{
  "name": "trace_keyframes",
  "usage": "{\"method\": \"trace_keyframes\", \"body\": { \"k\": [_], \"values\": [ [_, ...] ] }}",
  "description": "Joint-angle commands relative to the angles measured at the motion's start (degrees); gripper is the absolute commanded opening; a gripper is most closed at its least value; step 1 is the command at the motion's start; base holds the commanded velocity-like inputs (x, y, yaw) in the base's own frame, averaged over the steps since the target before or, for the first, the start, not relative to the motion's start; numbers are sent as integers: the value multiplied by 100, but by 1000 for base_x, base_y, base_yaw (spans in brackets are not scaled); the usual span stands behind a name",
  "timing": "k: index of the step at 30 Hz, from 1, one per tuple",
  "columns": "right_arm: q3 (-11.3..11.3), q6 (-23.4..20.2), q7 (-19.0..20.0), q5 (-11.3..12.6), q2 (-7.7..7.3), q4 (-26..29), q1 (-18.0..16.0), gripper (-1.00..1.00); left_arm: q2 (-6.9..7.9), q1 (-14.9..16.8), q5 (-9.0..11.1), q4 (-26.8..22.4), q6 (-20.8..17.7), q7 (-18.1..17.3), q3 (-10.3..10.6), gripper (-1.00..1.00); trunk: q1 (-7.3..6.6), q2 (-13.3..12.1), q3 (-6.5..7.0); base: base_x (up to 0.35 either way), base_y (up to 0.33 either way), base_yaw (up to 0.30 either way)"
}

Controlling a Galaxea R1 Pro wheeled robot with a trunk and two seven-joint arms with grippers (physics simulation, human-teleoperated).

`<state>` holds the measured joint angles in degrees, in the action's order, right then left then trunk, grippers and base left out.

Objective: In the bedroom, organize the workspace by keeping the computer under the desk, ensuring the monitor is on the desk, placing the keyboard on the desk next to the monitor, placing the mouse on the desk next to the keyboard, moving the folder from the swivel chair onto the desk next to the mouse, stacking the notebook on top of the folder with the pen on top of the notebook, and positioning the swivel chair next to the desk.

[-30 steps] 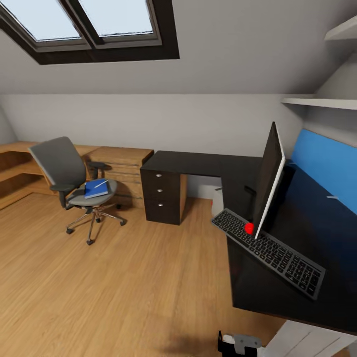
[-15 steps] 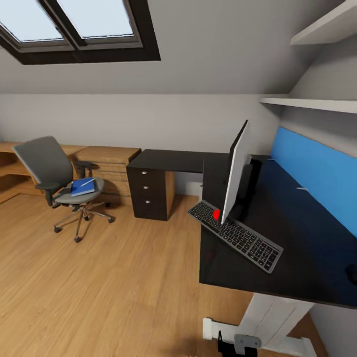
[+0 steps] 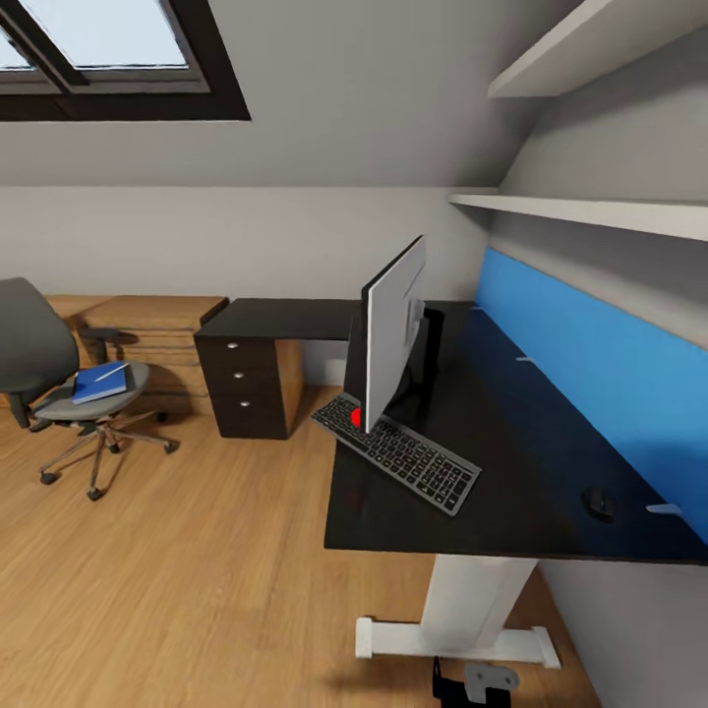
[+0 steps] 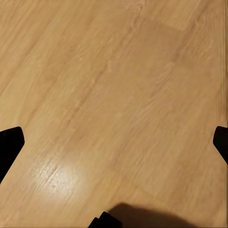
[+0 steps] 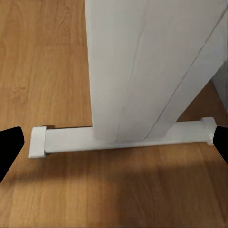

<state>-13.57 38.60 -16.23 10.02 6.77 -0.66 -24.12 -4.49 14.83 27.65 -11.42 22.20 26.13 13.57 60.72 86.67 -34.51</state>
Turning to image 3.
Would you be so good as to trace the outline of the folder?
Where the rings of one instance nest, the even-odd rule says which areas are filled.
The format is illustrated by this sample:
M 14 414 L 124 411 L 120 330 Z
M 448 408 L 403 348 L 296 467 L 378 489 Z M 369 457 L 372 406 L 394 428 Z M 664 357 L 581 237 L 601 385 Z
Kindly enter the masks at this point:
M 74 405 L 127 390 L 125 364 L 124 361 L 117 361 L 76 373 L 72 397 Z

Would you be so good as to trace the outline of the mouse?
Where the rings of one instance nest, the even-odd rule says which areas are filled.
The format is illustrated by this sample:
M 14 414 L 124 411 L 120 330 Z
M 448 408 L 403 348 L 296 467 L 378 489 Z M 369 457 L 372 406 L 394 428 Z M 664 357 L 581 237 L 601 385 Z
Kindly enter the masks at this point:
M 617 516 L 615 496 L 609 488 L 600 484 L 589 484 L 583 498 L 594 511 L 606 516 Z

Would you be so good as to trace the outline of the swivel chair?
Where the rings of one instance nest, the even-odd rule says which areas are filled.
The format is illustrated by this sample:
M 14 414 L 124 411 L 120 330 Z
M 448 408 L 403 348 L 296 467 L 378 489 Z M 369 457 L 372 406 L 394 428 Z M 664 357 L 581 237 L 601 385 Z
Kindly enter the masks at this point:
M 82 331 L 81 337 L 96 339 L 97 367 L 108 364 L 105 339 L 120 335 L 120 329 Z M 168 417 L 165 412 L 151 410 L 112 424 L 107 422 L 117 418 L 121 408 L 148 386 L 152 369 L 146 363 L 129 361 L 124 366 L 127 390 L 74 405 L 74 375 L 79 369 L 77 340 L 42 293 L 24 277 L 0 279 L 0 393 L 6 396 L 11 412 L 29 434 L 37 434 L 50 426 L 84 426 L 78 433 L 78 438 L 82 438 L 80 442 L 38 469 L 40 483 L 44 485 L 56 478 L 54 473 L 45 472 L 48 467 L 99 440 L 88 492 L 88 497 L 94 501 L 102 497 L 95 483 L 105 446 L 108 445 L 112 453 L 121 451 L 116 436 L 162 443 L 166 453 L 174 451 L 174 446 L 168 440 L 123 430 L 152 414 L 158 415 L 158 422 L 165 422 Z

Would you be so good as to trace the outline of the keyboard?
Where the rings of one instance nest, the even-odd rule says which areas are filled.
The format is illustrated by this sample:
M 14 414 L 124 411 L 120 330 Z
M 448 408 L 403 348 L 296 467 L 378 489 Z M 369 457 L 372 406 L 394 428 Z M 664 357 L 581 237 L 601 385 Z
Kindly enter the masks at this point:
M 360 407 L 361 400 L 341 391 L 309 419 L 455 516 L 482 469 L 384 413 L 368 434 L 361 433 L 351 419 Z

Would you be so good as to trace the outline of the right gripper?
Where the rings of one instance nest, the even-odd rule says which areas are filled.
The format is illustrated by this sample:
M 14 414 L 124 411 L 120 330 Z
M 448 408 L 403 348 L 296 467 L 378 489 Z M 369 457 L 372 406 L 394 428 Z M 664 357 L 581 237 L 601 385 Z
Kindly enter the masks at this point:
M 464 690 L 464 681 L 451 681 L 442 678 L 441 670 L 433 674 L 432 690 L 436 699 L 442 700 L 442 708 L 511 708 L 510 690 L 506 693 L 501 689 L 487 687 L 486 704 L 470 702 Z

